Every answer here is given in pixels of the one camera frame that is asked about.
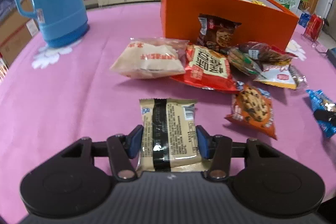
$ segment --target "table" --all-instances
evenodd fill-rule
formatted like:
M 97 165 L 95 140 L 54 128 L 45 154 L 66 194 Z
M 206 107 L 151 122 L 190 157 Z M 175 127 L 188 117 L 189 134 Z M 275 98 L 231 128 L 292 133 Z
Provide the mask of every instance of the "table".
M 48 66 L 37 58 L 36 69 L 32 67 L 34 56 L 45 45 L 40 33 L 18 56 L 0 85 L 0 215 L 9 224 L 26 215 L 19 185 L 28 171 L 81 137 L 103 141 L 117 133 L 128 134 L 142 123 L 140 98 L 197 99 L 196 124 L 209 134 L 224 134 L 236 142 L 259 138 L 317 172 L 325 182 L 325 198 L 335 194 L 336 139 L 322 138 L 304 91 L 260 84 L 273 98 L 276 141 L 226 121 L 224 116 L 231 112 L 229 94 L 171 79 L 131 80 L 109 70 L 130 37 L 162 35 L 159 14 L 159 3 L 88 11 L 89 32 L 76 45 L 45 53 L 51 56 Z M 306 75 L 310 88 L 322 89 L 336 100 L 336 69 L 301 39 L 303 31 L 298 25 L 293 39 L 307 59 L 293 63 Z M 110 172 L 107 159 L 96 162 Z M 233 159 L 230 174 L 243 166 L 243 159 Z

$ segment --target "red soda can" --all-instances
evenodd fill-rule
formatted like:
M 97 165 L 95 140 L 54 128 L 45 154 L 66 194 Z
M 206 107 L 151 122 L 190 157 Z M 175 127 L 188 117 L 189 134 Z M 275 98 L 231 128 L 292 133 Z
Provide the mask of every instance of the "red soda can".
M 306 27 L 306 30 L 303 36 L 315 42 L 320 35 L 323 24 L 324 24 L 324 20 L 320 16 L 313 14 L 310 17 L 310 20 L 308 21 L 308 24 L 307 24 L 307 27 Z

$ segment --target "screw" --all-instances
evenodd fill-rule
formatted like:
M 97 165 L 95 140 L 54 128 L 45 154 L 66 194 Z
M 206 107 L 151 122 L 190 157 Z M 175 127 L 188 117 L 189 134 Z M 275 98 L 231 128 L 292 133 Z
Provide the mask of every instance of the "screw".
M 223 170 L 212 170 L 210 173 L 209 173 L 209 176 L 212 178 L 212 179 L 223 179 L 226 177 L 226 173 L 223 171 Z
M 131 179 L 135 176 L 135 173 L 131 170 L 121 170 L 118 172 L 118 177 L 121 179 Z

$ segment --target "cream-colored snack bag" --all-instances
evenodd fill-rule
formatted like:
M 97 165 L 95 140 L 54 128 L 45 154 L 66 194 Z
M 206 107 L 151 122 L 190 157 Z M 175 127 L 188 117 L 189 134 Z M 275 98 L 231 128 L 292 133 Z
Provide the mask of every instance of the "cream-colored snack bag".
M 143 171 L 202 171 L 209 161 L 198 150 L 194 113 L 196 100 L 140 100 L 143 134 L 140 163 Z
M 184 53 L 187 42 L 166 38 L 132 38 L 110 69 L 134 79 L 184 74 L 179 52 Z

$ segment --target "ribbed gray surface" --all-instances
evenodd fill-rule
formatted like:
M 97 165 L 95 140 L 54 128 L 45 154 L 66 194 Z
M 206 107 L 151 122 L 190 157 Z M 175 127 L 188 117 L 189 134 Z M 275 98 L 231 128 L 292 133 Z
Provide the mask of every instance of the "ribbed gray surface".
M 26 217 L 21 224 L 318 224 L 310 214 L 273 219 L 243 207 L 223 183 L 200 173 L 144 172 L 140 179 L 120 183 L 105 203 L 90 213 L 65 220 Z

